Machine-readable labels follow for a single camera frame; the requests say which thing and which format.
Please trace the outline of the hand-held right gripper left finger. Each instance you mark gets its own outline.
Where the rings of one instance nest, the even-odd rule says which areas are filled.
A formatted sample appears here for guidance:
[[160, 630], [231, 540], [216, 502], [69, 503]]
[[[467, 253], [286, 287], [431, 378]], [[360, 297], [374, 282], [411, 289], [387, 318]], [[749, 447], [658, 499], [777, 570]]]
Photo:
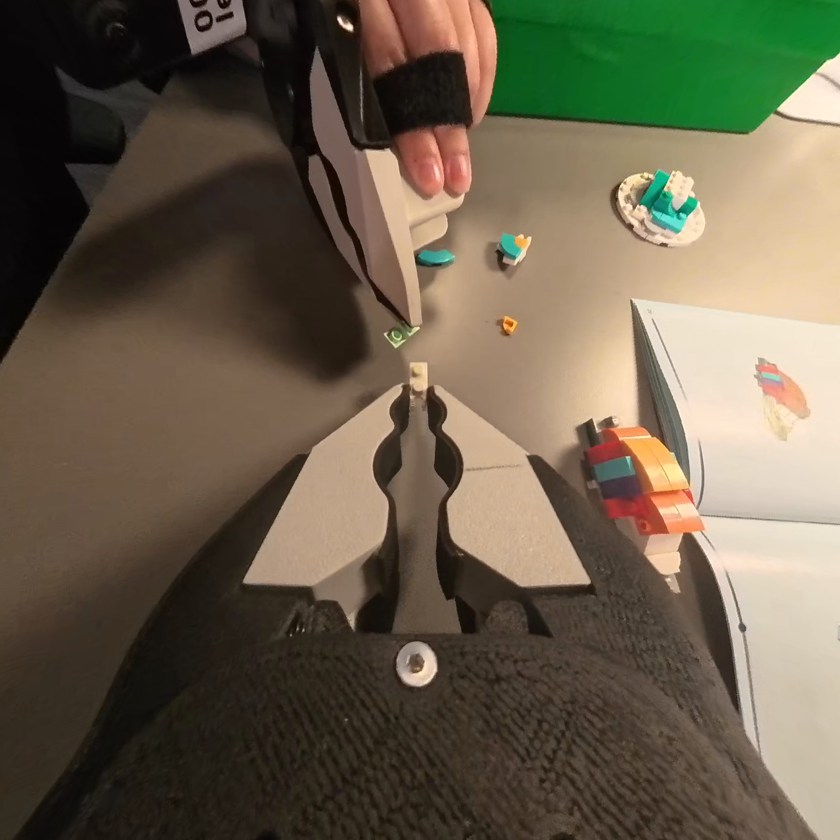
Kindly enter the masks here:
[[408, 385], [395, 385], [316, 444], [243, 584], [339, 603], [358, 627], [390, 633], [399, 591], [396, 504]]

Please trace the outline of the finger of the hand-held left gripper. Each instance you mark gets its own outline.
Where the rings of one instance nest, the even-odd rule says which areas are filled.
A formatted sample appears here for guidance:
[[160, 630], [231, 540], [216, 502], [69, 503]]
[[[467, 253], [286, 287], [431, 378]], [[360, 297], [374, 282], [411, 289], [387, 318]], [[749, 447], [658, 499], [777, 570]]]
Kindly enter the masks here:
[[318, 50], [310, 93], [318, 149], [308, 158], [308, 181], [332, 240], [395, 315], [418, 327], [421, 295], [396, 155], [353, 146]]
[[387, 206], [395, 174], [393, 153], [351, 153], [342, 173], [321, 153], [306, 159], [306, 186], [333, 243], [389, 310], [396, 308], [396, 229]]

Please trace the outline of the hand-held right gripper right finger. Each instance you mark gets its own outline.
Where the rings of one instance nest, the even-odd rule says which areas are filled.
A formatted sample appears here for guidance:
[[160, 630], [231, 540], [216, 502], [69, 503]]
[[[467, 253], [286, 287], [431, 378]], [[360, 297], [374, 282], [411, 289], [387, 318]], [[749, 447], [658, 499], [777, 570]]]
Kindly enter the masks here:
[[477, 633], [501, 602], [520, 605], [526, 628], [548, 634], [537, 601], [594, 588], [537, 466], [544, 466], [444, 388], [427, 391], [438, 507], [437, 576], [459, 629]]

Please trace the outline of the green plastic bin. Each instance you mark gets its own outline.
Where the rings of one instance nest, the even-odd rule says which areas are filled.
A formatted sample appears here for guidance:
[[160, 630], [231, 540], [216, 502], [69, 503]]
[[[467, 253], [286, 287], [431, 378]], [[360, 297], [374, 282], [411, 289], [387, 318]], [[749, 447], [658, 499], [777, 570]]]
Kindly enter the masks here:
[[492, 2], [488, 113], [750, 133], [838, 55], [838, 1]]

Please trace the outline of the person's left hand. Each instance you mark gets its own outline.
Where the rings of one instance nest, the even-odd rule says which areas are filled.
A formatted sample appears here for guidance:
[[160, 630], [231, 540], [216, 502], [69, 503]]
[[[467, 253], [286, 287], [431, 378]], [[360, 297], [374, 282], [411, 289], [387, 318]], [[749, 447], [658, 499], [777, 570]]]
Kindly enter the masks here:
[[[424, 56], [459, 53], [472, 124], [486, 115], [497, 74], [497, 32], [485, 2], [360, 2], [364, 62], [375, 81]], [[459, 124], [393, 132], [406, 177], [426, 196], [463, 195], [471, 186], [468, 129]]]

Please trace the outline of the orange red brick model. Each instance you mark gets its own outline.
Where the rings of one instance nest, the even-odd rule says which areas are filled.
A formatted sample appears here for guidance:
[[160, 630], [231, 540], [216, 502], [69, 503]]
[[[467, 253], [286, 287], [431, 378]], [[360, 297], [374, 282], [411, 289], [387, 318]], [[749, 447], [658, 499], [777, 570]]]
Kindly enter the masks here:
[[621, 425], [615, 416], [590, 419], [579, 432], [588, 491], [679, 594], [681, 544], [687, 535], [704, 532], [706, 524], [675, 454], [646, 428]]

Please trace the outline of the open instruction booklet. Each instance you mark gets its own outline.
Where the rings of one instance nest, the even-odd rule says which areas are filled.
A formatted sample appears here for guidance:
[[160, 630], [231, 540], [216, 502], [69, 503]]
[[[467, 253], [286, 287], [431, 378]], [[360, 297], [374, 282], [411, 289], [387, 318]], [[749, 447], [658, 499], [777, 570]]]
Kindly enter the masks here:
[[838, 760], [838, 327], [633, 301], [768, 764]]

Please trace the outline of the white round brick base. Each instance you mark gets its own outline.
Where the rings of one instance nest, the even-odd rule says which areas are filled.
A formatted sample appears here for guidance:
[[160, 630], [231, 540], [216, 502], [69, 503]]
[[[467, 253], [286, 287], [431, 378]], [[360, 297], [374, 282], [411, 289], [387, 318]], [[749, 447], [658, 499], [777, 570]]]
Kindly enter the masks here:
[[679, 170], [629, 175], [616, 186], [614, 204], [624, 224], [656, 246], [691, 245], [707, 225], [695, 180]]

